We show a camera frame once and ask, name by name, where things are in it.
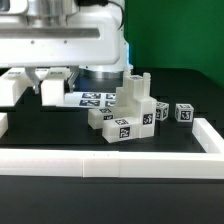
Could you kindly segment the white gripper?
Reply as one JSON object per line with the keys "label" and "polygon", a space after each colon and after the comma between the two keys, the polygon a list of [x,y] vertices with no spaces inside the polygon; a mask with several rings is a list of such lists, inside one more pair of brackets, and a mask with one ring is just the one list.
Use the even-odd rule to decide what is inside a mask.
{"label": "white gripper", "polygon": [[70,66],[69,92],[79,67],[120,57],[124,0],[0,0],[0,67],[26,67],[36,94],[35,67]]}

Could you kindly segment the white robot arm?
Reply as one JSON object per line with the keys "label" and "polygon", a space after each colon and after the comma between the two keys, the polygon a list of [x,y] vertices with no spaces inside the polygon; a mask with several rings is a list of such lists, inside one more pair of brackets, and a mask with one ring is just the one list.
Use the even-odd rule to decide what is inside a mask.
{"label": "white robot arm", "polygon": [[124,21],[124,0],[0,0],[0,68],[114,65]]}

